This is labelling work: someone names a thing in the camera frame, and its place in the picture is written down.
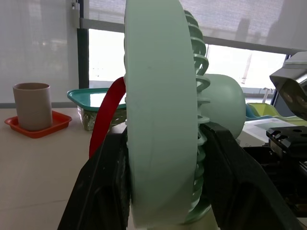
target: yellow container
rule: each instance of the yellow container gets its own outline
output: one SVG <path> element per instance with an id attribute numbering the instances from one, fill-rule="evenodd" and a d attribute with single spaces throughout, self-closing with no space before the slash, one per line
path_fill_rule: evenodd
<path id="1" fill-rule="evenodd" d="M 274 106 L 266 103 L 248 103 L 255 116 L 270 115 L 295 126 L 307 126 L 307 121 L 297 116 L 284 117 L 277 112 Z"/>

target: black machine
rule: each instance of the black machine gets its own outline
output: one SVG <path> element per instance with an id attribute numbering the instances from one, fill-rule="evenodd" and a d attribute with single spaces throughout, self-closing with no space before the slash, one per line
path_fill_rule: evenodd
<path id="1" fill-rule="evenodd" d="M 299 83 L 278 74 L 271 79 L 282 97 L 293 98 L 292 102 L 284 98 L 289 108 L 306 119 L 307 97 Z M 307 217 L 307 127 L 270 128 L 269 143 L 246 148 L 219 124 L 210 122 L 201 130 L 208 138 L 203 146 L 203 196 L 222 230 L 303 228 L 296 217 Z M 130 206 L 126 142 L 125 124 L 110 130 L 81 169 L 59 230 L 126 229 Z"/>

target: red handle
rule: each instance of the red handle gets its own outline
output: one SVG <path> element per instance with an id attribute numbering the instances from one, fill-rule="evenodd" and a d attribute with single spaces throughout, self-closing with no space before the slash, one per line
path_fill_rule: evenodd
<path id="1" fill-rule="evenodd" d="M 101 103 L 94 124 L 89 149 L 90 158 L 105 140 L 113 115 L 125 93 L 126 85 L 123 77 L 118 78 L 113 82 L 109 90 L 106 92 L 106 96 Z"/>

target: mint green fan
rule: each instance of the mint green fan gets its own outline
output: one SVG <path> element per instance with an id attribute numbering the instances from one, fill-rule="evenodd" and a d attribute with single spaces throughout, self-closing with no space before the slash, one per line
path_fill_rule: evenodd
<path id="1" fill-rule="evenodd" d="M 207 138 L 198 127 L 214 121 L 234 137 L 242 130 L 242 90 L 230 77 L 204 76 L 205 55 L 199 25 L 178 0 L 127 0 L 126 124 L 137 228 L 201 219 L 211 207 L 203 184 Z"/>

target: green container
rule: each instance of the green container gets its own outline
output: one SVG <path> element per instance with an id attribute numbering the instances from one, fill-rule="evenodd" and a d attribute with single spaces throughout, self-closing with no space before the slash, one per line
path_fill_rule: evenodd
<path id="1" fill-rule="evenodd" d="M 67 92 L 67 97 L 78 106 L 78 114 L 85 130 L 93 130 L 99 107 L 107 91 L 108 88 L 99 88 Z M 110 128 L 125 122 L 127 119 L 125 97 L 119 103 L 118 109 L 112 118 Z"/>

